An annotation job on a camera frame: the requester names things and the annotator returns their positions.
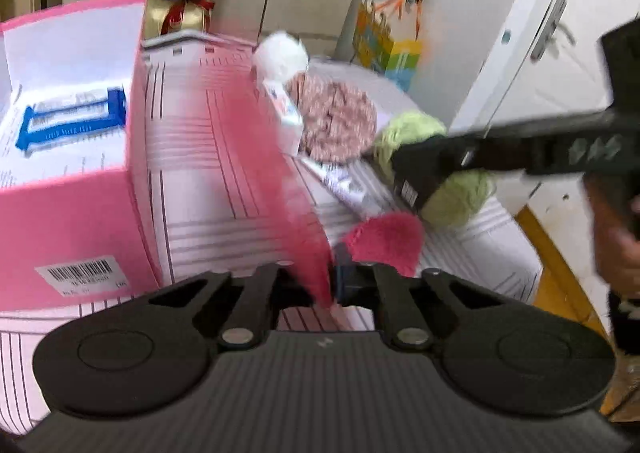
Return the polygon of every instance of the toothpaste tube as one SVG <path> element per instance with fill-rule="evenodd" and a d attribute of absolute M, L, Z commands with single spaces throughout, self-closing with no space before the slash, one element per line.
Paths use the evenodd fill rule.
<path fill-rule="evenodd" d="M 335 164 L 321 164 L 308 157 L 300 157 L 300 162 L 361 219 L 366 220 L 384 213 L 382 207 L 357 184 L 347 168 Z"/>
<path fill-rule="evenodd" d="M 15 147 L 23 151 L 51 146 L 59 139 L 84 137 L 126 122 L 124 90 L 84 92 L 28 106 Z"/>

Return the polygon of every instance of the blue wrapper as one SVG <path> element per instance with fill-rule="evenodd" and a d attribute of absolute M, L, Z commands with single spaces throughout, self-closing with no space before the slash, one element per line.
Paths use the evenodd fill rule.
<path fill-rule="evenodd" d="M 110 88 L 107 97 L 76 102 L 56 109 L 28 106 L 22 118 L 15 147 L 23 151 L 36 145 L 49 146 L 63 138 L 122 127 L 126 123 L 126 100 L 122 88 Z"/>

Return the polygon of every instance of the pink box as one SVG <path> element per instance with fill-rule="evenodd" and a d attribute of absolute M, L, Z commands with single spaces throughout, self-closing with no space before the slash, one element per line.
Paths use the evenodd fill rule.
<path fill-rule="evenodd" d="M 144 10 L 145 0 L 89 0 L 1 25 L 0 122 L 21 97 L 123 83 L 127 126 L 113 143 L 122 148 L 113 152 L 122 155 L 115 164 L 102 156 L 98 168 L 86 170 L 81 149 L 74 156 L 79 172 L 64 176 L 65 167 L 65 174 L 11 187 L 5 173 L 3 187 L 0 159 L 0 311 L 159 286 L 145 151 Z"/>

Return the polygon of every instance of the white ball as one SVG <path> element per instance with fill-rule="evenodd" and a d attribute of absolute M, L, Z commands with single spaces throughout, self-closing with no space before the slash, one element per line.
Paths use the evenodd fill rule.
<path fill-rule="evenodd" d="M 284 84 L 296 74 L 306 72 L 309 56 L 302 42 L 286 32 L 274 32 L 255 49 L 253 63 L 259 81 L 268 79 Z"/>

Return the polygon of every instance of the red bow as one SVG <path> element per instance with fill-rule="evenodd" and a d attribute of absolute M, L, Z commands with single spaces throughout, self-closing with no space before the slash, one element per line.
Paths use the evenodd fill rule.
<path fill-rule="evenodd" d="M 160 33 L 162 35 L 167 34 L 170 28 L 175 28 L 182 23 L 182 18 L 184 17 L 184 8 L 186 7 L 187 3 L 196 4 L 197 6 L 200 6 L 205 10 L 206 12 L 206 14 L 204 15 L 205 32 L 209 32 L 209 13 L 211 9 L 213 9 L 213 6 L 215 4 L 209 0 L 180 0 L 180 1 L 176 1 L 171 6 L 171 8 L 169 9 L 169 12 L 164 18 L 164 21 L 162 22 L 162 29 L 160 30 Z"/>

